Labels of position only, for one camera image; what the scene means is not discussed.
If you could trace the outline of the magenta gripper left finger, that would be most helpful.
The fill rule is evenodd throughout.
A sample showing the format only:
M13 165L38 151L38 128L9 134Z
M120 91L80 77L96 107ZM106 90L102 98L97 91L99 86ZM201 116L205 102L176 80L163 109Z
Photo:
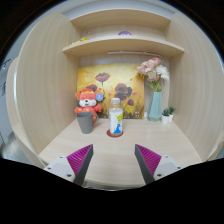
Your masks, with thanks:
M83 184L92 156L92 144L87 145L67 156L69 165L75 174L74 183L76 185L81 186Z

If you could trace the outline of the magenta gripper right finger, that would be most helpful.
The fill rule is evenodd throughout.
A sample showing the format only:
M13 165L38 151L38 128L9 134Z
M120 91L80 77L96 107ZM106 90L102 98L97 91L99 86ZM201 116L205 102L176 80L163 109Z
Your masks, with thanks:
M135 145L134 152L136 159L138 161L143 179L146 184L150 184L155 181L153 177L156 168L161 160L161 156L152 150L141 146L139 144Z

